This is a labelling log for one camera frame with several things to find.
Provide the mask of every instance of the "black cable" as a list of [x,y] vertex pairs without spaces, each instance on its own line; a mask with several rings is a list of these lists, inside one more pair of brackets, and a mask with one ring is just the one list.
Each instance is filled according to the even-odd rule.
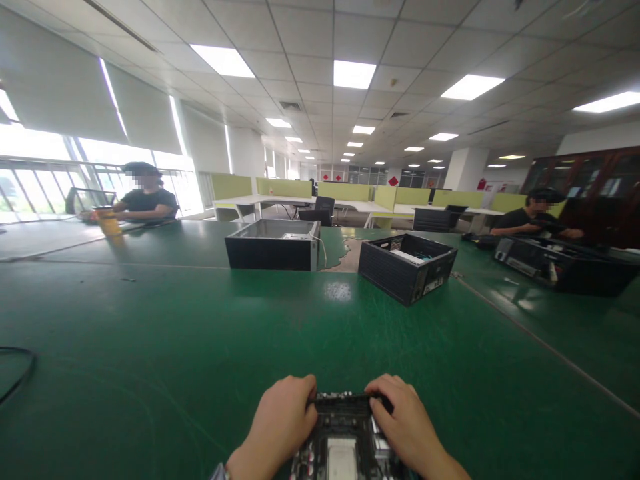
[[22,385],[24,382],[27,381],[27,379],[31,375],[31,372],[35,368],[35,360],[37,358],[37,355],[34,352],[21,347],[0,347],[0,353],[2,352],[22,353],[24,355],[27,355],[30,358],[30,360],[29,360],[29,365],[25,369],[24,373],[20,376],[20,378],[18,378],[18,380],[16,380],[16,382],[11,386],[11,388],[7,390],[7,392],[2,397],[0,397],[0,407],[4,404],[4,402],[6,402],[6,400],[9,399],[10,396],[12,396],[12,394],[16,390],[18,390],[18,387],[20,387],[20,385]]

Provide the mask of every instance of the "black t-shirt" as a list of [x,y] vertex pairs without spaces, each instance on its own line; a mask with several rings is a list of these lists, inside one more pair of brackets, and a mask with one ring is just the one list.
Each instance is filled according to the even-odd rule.
[[562,232],[565,229],[562,225],[558,224],[558,220],[553,215],[550,215],[548,213],[538,213],[534,218],[531,218],[527,215],[527,212],[525,212],[524,209],[512,210],[505,213],[498,219],[494,228],[501,229],[521,227],[522,225],[526,225],[534,221],[543,221],[549,223],[537,232],[519,233],[518,235],[529,235],[532,237],[536,237],[545,230],[552,234],[556,234]]
[[175,218],[175,213],[178,209],[175,195],[164,189],[153,193],[145,193],[142,189],[131,190],[122,198],[122,202],[127,204],[127,210],[129,211],[155,210],[158,205],[166,205],[173,210],[167,215],[167,218]]

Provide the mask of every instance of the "green table surface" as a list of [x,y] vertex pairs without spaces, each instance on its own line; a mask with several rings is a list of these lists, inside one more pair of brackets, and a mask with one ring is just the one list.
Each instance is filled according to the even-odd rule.
[[[633,403],[637,352],[615,360],[637,350],[633,303],[540,290],[430,233],[459,246],[465,283],[405,308],[352,273],[224,268],[236,228],[184,221],[124,236],[126,255],[99,241],[0,264],[0,343],[39,354],[0,409],[3,479],[206,479],[276,379],[358,391],[386,371],[474,478],[640,475],[640,422],[514,323]],[[323,229],[328,264],[346,237],[391,233]],[[0,390],[20,366],[3,358]]]

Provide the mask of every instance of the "drop ceiling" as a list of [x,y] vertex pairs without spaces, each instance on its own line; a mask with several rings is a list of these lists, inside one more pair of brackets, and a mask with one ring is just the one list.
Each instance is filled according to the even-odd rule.
[[[448,160],[467,147],[490,150],[491,163],[552,155],[568,133],[640,118],[640,106],[572,111],[640,91],[640,3],[602,0],[571,15],[583,2],[523,0],[516,11],[513,0],[98,0],[154,53],[83,0],[0,0],[229,125],[260,132],[291,158],[340,164],[352,151],[352,165],[386,167]],[[218,75],[190,43],[236,48],[256,78]],[[376,64],[369,89],[334,87],[334,59]],[[467,74],[507,80],[472,101],[440,97]],[[282,101],[301,110],[285,111]],[[352,134],[355,125],[375,131]],[[440,132],[459,136],[427,140]]]

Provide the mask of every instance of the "human hand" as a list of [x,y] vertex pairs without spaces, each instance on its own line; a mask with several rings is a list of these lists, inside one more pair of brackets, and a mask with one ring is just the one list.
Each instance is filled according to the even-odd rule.
[[425,406],[412,385],[397,375],[384,374],[370,382],[365,392],[381,393],[393,404],[389,414],[378,399],[371,399],[373,417],[402,462],[422,478],[468,479],[465,470],[444,449]]
[[268,480],[302,446],[318,419],[315,406],[307,408],[316,386],[313,375],[288,376],[264,392],[249,435],[227,462],[233,480]]

